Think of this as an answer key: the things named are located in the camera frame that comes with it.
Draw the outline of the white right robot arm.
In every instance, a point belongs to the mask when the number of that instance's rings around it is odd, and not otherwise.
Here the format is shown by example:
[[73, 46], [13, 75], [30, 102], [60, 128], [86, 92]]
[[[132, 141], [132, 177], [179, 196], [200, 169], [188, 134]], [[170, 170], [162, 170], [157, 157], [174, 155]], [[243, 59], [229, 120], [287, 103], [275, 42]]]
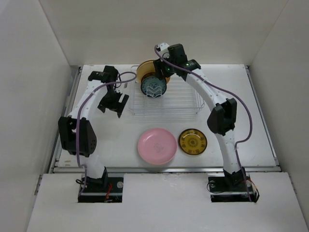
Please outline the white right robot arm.
[[210, 83], [196, 60], [188, 60], [182, 44], [161, 43], [154, 47], [158, 59], [154, 61], [159, 78], [177, 75], [202, 97], [210, 109], [208, 128], [215, 134], [223, 157], [224, 186], [235, 190], [244, 182], [245, 171], [240, 163], [235, 143], [237, 101], [228, 98], [227, 90]]

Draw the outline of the pink plastic plate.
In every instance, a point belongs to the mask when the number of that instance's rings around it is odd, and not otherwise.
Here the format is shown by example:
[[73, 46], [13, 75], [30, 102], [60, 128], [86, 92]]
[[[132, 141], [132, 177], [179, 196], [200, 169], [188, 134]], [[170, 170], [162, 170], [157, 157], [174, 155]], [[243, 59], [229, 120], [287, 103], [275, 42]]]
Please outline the pink plastic plate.
[[152, 128], [140, 136], [137, 150], [139, 156], [148, 164], [164, 165], [175, 157], [177, 141], [167, 129]]

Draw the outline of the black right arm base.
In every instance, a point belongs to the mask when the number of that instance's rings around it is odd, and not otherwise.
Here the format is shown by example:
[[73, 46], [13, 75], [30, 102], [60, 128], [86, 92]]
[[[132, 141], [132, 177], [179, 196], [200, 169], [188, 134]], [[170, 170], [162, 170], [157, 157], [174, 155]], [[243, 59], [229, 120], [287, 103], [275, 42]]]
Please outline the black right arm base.
[[209, 176], [207, 190], [212, 203], [257, 203], [260, 198], [259, 190], [249, 176], [246, 177], [246, 182], [242, 180], [235, 186], [229, 186], [223, 176]]

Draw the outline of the yellow plate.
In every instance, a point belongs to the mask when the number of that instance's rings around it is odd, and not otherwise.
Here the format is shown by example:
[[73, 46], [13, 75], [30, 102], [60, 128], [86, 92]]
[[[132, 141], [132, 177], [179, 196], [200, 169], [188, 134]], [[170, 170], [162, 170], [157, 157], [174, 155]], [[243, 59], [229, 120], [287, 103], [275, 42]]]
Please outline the yellow plate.
[[[147, 60], [141, 63], [137, 70], [137, 82], [142, 84], [143, 79], [149, 76], [155, 76], [154, 60]], [[165, 78], [166, 83], [170, 82], [170, 78]]]

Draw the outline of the brown patterned small plate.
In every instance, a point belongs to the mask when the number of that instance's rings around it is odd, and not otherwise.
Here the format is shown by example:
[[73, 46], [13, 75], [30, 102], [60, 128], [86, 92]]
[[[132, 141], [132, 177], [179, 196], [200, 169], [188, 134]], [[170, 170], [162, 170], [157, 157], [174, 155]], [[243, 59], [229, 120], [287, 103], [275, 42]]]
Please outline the brown patterned small plate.
[[178, 137], [180, 149], [187, 155], [198, 156], [202, 154], [207, 146], [206, 135], [198, 129], [186, 129]]

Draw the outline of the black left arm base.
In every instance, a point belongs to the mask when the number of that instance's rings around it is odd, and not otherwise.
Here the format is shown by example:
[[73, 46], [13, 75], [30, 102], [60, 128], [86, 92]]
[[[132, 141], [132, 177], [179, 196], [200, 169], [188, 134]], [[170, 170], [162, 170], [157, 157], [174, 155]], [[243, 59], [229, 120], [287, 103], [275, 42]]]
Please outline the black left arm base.
[[123, 177], [88, 177], [83, 192], [78, 195], [78, 203], [121, 203], [123, 188]]

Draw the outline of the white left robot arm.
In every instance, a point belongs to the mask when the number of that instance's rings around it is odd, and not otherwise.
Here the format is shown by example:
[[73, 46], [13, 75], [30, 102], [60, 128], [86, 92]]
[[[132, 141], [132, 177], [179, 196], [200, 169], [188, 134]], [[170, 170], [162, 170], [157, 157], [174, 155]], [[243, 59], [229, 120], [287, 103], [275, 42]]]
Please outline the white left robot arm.
[[96, 111], [110, 110], [121, 117], [129, 96], [116, 91], [121, 84], [120, 73], [114, 66], [106, 65], [102, 71], [93, 71], [88, 77], [87, 87], [75, 108], [58, 120], [60, 141], [63, 150], [76, 156], [79, 167], [86, 171], [86, 177], [96, 191], [108, 186], [105, 166], [96, 152], [97, 136], [91, 121]]

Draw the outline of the blue patterned small plate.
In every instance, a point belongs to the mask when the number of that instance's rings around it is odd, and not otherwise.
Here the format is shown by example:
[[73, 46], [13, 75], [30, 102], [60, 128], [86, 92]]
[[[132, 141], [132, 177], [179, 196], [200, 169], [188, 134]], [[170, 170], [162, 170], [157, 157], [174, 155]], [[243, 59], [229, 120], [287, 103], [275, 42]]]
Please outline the blue patterned small plate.
[[167, 90], [167, 82], [166, 80], [159, 79], [155, 76], [149, 76], [142, 80], [140, 89], [145, 96], [157, 98], [165, 94]]

